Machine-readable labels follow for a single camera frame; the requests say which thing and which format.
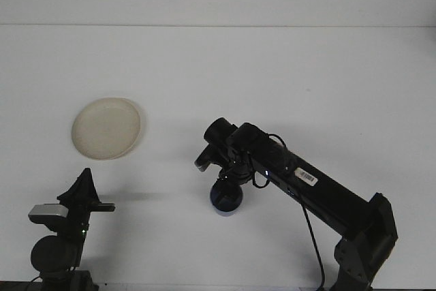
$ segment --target barcode sticker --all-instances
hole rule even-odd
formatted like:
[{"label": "barcode sticker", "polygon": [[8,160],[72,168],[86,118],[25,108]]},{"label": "barcode sticker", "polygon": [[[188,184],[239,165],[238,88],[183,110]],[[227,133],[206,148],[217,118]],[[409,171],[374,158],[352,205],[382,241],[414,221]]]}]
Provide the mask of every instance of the barcode sticker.
[{"label": "barcode sticker", "polygon": [[307,184],[309,184],[312,187],[318,182],[318,179],[316,177],[314,177],[312,174],[309,174],[308,172],[306,172],[305,170],[303,170],[300,167],[298,167],[294,171],[294,173],[295,173],[296,177],[303,180],[304,182],[306,182]]}]

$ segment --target plate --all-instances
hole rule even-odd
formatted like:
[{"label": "plate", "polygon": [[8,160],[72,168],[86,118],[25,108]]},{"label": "plate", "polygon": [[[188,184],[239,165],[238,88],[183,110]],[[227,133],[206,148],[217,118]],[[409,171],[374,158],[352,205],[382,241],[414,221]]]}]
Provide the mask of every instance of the plate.
[{"label": "plate", "polygon": [[76,149],[93,159],[114,159],[128,152],[138,139],[141,119],[124,98],[103,98],[86,106],[76,117],[72,140]]}]

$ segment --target white table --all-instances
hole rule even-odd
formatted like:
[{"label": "white table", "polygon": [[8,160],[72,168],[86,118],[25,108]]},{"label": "white table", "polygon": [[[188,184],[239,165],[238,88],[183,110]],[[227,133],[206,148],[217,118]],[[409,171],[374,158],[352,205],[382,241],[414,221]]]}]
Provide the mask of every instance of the white table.
[{"label": "white table", "polygon": [[[91,217],[81,269],[96,282],[316,286],[296,202],[247,185],[235,215],[209,204],[218,168],[193,161],[225,117],[279,134],[365,200],[382,192],[399,241],[373,286],[434,286],[435,54],[435,28],[1,26],[0,279],[36,275],[30,251],[49,231],[27,213],[91,167],[116,203]],[[120,159],[87,159],[74,117],[112,96],[139,105],[144,135]],[[340,238],[312,221],[329,286]]]}]

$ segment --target white plate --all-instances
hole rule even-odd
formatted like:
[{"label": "white plate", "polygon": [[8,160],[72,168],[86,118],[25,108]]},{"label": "white plate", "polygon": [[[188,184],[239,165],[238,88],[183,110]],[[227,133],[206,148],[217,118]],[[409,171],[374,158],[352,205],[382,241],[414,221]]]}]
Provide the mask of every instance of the white plate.
[{"label": "white plate", "polygon": [[77,150],[93,159],[113,159],[130,150],[140,133],[140,115],[123,98],[103,98],[76,117],[72,140]]}]

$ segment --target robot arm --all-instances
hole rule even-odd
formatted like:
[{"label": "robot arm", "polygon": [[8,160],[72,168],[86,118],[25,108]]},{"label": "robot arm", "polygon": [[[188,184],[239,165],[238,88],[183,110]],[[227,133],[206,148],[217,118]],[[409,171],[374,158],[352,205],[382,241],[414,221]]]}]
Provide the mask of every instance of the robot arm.
[{"label": "robot arm", "polygon": [[208,146],[196,166],[200,171],[211,163],[221,166],[211,192],[218,209],[235,209],[242,200],[239,185],[260,173],[342,236],[334,249],[340,268],[331,290],[372,290],[376,272],[398,239],[385,197],[377,193],[363,200],[250,123],[237,127],[217,119],[204,139]]}]

